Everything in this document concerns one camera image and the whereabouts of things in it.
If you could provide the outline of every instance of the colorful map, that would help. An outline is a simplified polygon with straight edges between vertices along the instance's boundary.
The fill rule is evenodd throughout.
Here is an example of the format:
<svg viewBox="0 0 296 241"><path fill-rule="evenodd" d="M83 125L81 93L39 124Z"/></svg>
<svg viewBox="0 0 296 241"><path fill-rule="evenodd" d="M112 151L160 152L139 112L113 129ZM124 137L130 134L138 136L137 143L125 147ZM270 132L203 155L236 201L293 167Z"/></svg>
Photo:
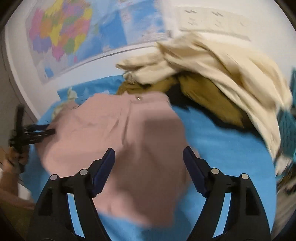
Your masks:
<svg viewBox="0 0 296 241"><path fill-rule="evenodd" d="M161 0L39 0L26 20L43 83L104 53L165 40Z"/></svg>

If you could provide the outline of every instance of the black clamp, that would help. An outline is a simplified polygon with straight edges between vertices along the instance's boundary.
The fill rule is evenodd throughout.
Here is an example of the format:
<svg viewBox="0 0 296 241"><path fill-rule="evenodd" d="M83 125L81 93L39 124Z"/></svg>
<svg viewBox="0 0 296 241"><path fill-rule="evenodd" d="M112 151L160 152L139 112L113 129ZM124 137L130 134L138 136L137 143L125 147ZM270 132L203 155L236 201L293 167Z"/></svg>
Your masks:
<svg viewBox="0 0 296 241"><path fill-rule="evenodd" d="M24 106L18 105L15 115L15 129L12 131L9 146L13 147L16 152L22 154L22 147L30 144L36 144L43 141L47 136L55 134L55 129L46 128L49 125L28 125L23 126ZM24 172L24 166L20 164L21 173Z"/></svg>
<svg viewBox="0 0 296 241"><path fill-rule="evenodd" d="M190 147L184 149L183 159L196 190L207 198L187 241L271 241L262 202L247 174L224 175L197 158ZM102 159L74 176L51 175L36 204L27 241L111 241L92 198L102 191L114 163L115 152L109 148ZM85 238L74 232L67 193L74 194ZM213 238L225 193L231 193L225 229L223 234Z"/></svg>

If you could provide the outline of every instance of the person's hand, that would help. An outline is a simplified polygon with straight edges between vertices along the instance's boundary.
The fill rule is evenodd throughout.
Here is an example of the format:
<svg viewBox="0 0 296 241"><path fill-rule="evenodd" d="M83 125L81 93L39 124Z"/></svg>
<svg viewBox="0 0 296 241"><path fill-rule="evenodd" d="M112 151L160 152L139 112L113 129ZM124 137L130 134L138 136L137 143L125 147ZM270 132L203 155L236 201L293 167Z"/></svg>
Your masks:
<svg viewBox="0 0 296 241"><path fill-rule="evenodd" d="M20 164L26 165L29 157L29 146L22 148L20 155L13 147L9 147L3 163L3 171L20 174Z"/></svg>

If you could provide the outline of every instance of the blue fabric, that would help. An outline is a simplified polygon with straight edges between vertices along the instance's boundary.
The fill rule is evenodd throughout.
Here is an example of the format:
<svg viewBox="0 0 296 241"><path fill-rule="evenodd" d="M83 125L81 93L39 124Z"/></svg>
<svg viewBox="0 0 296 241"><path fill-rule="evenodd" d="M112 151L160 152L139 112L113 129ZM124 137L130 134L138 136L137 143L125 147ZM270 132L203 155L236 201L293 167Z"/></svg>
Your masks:
<svg viewBox="0 0 296 241"><path fill-rule="evenodd" d="M78 98L84 96L81 99L85 99L87 91L89 94L92 91L104 92L107 86L110 93L115 93L121 81L122 77L109 77L95 80L93 83L96 89L90 83L74 86L72 89L77 92ZM59 91L59 95L64 99L67 90ZM38 123L49 123L51 113L58 104L55 103ZM185 126L188 143L199 151L201 157L211 167L217 167L227 175L239 176L241 173L247 173L250 176L262 200L271 228L276 210L276 181L272 159L262 138L254 133L220 128L208 116L196 109L183 110L178 107L173 109ZM49 174L41 166L34 146L30 147L29 163L22 178L31 190L33 199L37 201ZM143 229L126 220L105 215L100 215L100 218L112 241L182 241L187 239L194 227L204 203L205 198L196 192L192 184L178 203L175 222L170 228ZM230 195L226 195L215 236L223 232L229 203ZM69 206L75 232L83 236L72 195L69 195Z"/></svg>

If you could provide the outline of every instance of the pink shirt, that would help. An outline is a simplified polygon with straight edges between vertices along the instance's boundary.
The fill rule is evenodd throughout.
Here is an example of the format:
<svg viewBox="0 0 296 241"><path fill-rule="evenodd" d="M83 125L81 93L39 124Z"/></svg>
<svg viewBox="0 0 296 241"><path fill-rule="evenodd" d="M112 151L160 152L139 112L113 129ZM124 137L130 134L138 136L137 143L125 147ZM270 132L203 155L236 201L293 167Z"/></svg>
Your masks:
<svg viewBox="0 0 296 241"><path fill-rule="evenodd" d="M184 127L165 94L95 94L80 107L66 105L48 128L56 134L36 146L50 174L74 175L115 150L115 165L93 200L99 212L145 227L172 224L190 178Z"/></svg>

